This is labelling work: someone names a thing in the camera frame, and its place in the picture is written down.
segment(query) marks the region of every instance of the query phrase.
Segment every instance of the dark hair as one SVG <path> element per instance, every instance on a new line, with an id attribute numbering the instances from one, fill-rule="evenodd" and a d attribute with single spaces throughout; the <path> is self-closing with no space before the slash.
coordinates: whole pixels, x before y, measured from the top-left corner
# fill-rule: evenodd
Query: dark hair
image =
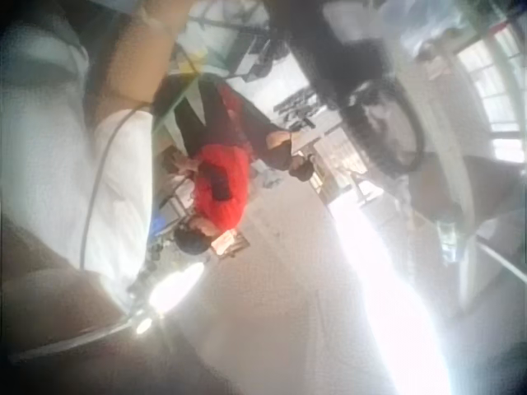
<path id="1" fill-rule="evenodd" d="M 289 170 L 289 175 L 292 177 L 297 177 L 301 182 L 308 181 L 315 172 L 315 167 L 313 162 L 310 160 L 311 156 L 308 156 L 302 165 L 298 166 L 296 169 Z"/>
<path id="2" fill-rule="evenodd" d="M 204 235 L 199 230 L 177 228 L 174 230 L 174 241 L 181 251 L 188 255 L 199 255 L 211 247 L 214 238 Z"/>

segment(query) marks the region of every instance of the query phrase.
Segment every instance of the window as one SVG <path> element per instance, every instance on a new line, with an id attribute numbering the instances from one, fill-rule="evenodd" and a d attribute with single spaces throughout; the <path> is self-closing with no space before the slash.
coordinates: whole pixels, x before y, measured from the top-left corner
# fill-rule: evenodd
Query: window
<path id="1" fill-rule="evenodd" d="M 509 26 L 495 34 L 497 43 L 508 57 L 511 70 L 525 94 L 527 68 L 520 46 Z M 469 73 L 474 88 L 479 93 L 492 132 L 492 146 L 498 160 L 525 161 L 525 152 L 520 140 L 521 121 L 516 118 L 511 97 L 485 43 L 480 40 L 458 54 L 459 61 Z M 507 134 L 518 134 L 518 138 L 504 138 Z"/>

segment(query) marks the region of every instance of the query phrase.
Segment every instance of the red shirt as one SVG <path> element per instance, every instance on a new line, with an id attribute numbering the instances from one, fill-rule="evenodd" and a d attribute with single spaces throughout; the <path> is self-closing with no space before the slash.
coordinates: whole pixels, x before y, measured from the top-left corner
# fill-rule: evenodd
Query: red shirt
<path id="1" fill-rule="evenodd" d="M 212 196 L 210 179 L 198 174 L 194 180 L 196 212 L 207 217 L 222 232 L 236 228 L 247 204 L 249 156 L 237 146 L 210 144 L 203 147 L 198 159 L 225 170 L 231 198 L 223 201 L 215 200 Z"/>

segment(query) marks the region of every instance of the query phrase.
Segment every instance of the black object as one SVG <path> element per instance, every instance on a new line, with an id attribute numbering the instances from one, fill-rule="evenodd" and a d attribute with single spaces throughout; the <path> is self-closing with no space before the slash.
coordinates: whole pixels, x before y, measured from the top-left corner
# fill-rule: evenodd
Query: black object
<path id="1" fill-rule="evenodd" d="M 388 144 L 385 136 L 372 130 L 370 120 L 366 116 L 365 107 L 370 105 L 371 95 L 384 95 L 395 101 L 404 112 L 410 123 L 413 137 L 414 150 L 409 153 L 412 156 L 408 162 L 402 162 L 397 157 L 396 148 Z M 403 87 L 397 81 L 383 79 L 373 84 L 363 95 L 357 96 L 357 102 L 353 106 L 341 109 L 343 120 L 350 128 L 346 133 L 356 142 L 368 155 L 368 158 L 390 177 L 398 177 L 402 174 L 416 170 L 422 163 L 424 157 L 425 137 L 421 122 L 413 109 Z"/>
<path id="2" fill-rule="evenodd" d="M 403 87 L 388 77 L 391 65 L 382 41 L 339 41 L 324 19 L 327 2 L 329 0 L 264 0 L 271 24 L 282 31 L 316 95 L 330 109 L 339 110 L 352 140 L 391 177 L 415 170 L 424 152 L 423 128 Z M 369 89 L 357 94 L 366 82 L 372 81 Z M 375 91 L 382 91 L 396 101 L 412 126 L 415 152 L 410 163 L 403 163 L 369 122 L 365 105 Z"/>

